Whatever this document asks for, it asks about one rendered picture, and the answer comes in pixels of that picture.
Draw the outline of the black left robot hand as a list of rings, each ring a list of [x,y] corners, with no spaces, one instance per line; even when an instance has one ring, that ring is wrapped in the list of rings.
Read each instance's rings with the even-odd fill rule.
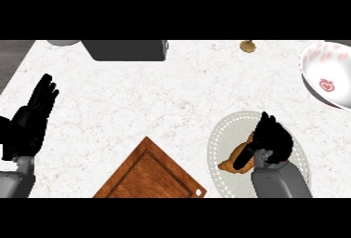
[[[39,152],[57,95],[56,84],[45,73],[32,90],[27,104],[17,109],[11,119],[0,116],[0,145],[4,161],[20,156],[33,156]]]

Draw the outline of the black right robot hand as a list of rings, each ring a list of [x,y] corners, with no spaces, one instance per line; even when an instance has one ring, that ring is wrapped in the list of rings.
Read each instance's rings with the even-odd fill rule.
[[[265,162],[277,164],[284,162],[290,156],[293,147],[293,139],[281,124],[275,121],[275,117],[262,112],[259,123],[256,124],[252,141],[243,146],[243,150],[232,162],[232,168],[241,169],[246,165],[253,153],[259,149],[272,151]]]

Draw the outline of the round pale grey placemat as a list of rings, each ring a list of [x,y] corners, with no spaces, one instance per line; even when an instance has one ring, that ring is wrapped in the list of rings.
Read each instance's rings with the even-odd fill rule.
[[[258,112],[234,112],[219,121],[210,132],[206,146],[206,163],[218,193],[224,198],[258,197],[250,181],[253,167],[244,174],[232,174],[221,170],[218,164],[227,160],[235,147],[246,142],[259,119],[261,114]],[[286,162],[290,162],[300,170],[309,189],[311,174],[308,161],[302,151],[302,146],[296,139],[293,139],[291,153]]]

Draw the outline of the golden brown croissant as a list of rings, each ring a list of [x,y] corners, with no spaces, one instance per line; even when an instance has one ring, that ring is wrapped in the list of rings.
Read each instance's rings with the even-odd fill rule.
[[[247,143],[252,141],[252,138],[253,138],[253,134],[249,134],[247,136],[247,139],[246,139],[246,142],[243,142],[237,147],[235,149],[232,150],[228,158],[225,161],[222,161],[219,164],[218,164],[218,168],[232,174],[244,174],[253,167],[253,158],[249,159],[247,163],[244,164],[243,168],[235,170],[234,167],[232,167],[232,164],[237,160],[237,157],[238,157],[238,154],[240,152],[243,151],[243,147],[247,145]]]

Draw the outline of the white bowl with red prints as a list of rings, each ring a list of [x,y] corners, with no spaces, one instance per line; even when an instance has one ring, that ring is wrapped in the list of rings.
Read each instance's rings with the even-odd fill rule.
[[[314,43],[302,50],[299,67],[317,95],[351,111],[351,46],[333,42]]]

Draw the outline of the pale grey round object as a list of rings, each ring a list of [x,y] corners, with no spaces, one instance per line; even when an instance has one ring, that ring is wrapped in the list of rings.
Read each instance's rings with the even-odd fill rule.
[[[53,46],[72,46],[79,40],[47,40]]]

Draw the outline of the brown wooden cutting board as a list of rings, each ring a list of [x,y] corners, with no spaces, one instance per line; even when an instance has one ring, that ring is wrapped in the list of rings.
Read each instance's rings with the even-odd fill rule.
[[[94,198],[203,198],[206,190],[144,137]]]

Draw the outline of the small tan round object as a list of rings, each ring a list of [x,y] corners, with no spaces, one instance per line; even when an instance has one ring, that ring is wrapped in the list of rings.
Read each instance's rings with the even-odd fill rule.
[[[240,50],[246,53],[252,53],[256,49],[256,46],[250,40],[244,40],[240,42]]]

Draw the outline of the dark grey box appliance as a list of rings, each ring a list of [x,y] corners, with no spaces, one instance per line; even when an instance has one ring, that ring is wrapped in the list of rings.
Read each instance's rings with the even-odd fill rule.
[[[82,40],[97,61],[163,61],[166,40]]]

